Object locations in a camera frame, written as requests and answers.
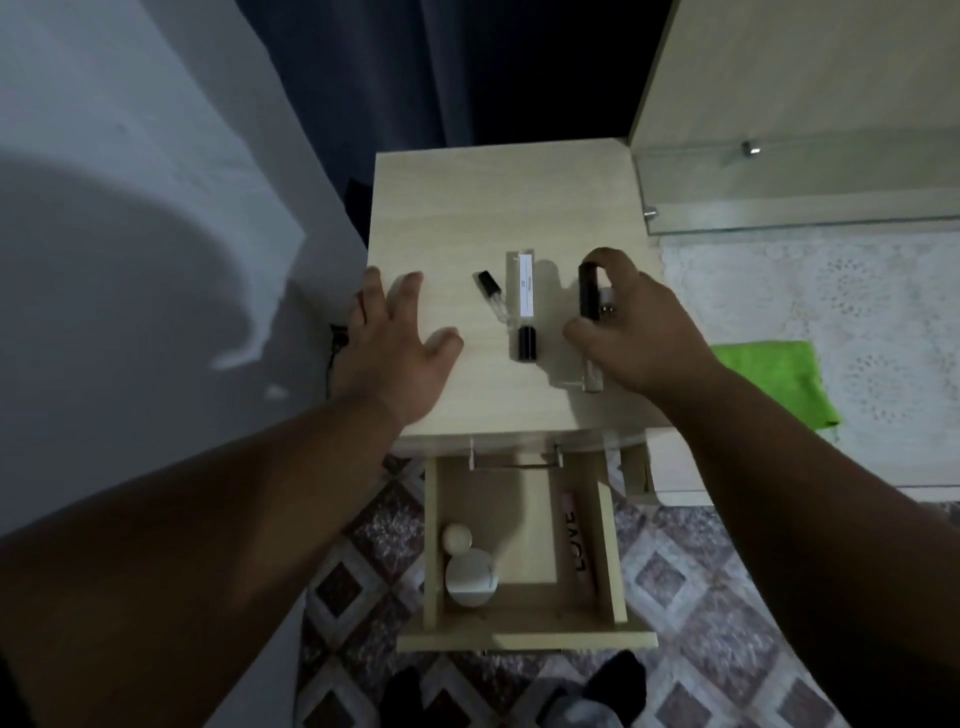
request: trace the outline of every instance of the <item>white label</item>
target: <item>white label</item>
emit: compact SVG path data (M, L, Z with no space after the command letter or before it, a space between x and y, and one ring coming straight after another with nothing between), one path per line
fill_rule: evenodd
M534 257L520 254L520 318L534 317Z

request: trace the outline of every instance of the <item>floor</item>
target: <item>floor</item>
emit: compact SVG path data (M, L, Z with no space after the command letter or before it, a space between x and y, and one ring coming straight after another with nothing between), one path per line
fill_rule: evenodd
M532 725L562 682L604 653L398 655L420 607L423 481L389 458L375 495L344 530L307 593L295 725L374 726L386 681L416 666L424 701L458 726ZM960 506L939 509L960 525ZM656 629L647 667L650 728L837 728L846 723L786 644L712 508L615 505L629 606Z

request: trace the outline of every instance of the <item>right hand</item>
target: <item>right hand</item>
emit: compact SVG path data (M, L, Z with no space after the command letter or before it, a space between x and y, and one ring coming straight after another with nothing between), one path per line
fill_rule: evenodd
M694 395L723 371L673 291L640 273L627 254L597 248L584 262L607 272L616 313L600 324L573 319L564 336L605 374L657 403Z

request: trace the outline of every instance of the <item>finger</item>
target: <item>finger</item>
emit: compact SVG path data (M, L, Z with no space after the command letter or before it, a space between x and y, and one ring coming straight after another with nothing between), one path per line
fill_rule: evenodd
M456 328L449 328L445 331L437 344L437 351L433 355L437 375L444 384L446 384L450 372L453 371L453 365L457 363L457 358L463 350L464 340L460 338L460 332Z
M584 262L596 263L605 271L613 288L624 290L636 279L638 270L630 256L616 248L597 248L590 251Z
M571 319L564 326L564 338L587 359L598 363L609 350L613 336L613 331L599 327L583 316Z
M420 287L423 285L423 273L408 273L394 293L392 305L393 318L406 324L417 325L417 307L420 301Z
M363 312L368 324L376 324L387 318L387 298L383 295L380 269L375 266L363 274Z
M356 340L360 335L363 325L367 323L367 317L363 313L363 304L360 301L360 294L353 297L353 306L350 308L350 315L347 318L347 335L351 340Z

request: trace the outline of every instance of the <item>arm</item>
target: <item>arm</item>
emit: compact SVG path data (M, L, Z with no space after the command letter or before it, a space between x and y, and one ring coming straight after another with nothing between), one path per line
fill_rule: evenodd
M771 613L847 720L955 711L960 531L724 368L673 293L622 252L588 259L606 269L617 315L565 335L684 436Z
M463 342L417 334L421 274L364 277L333 399L0 542L0 653L41 728L202 725L353 517Z

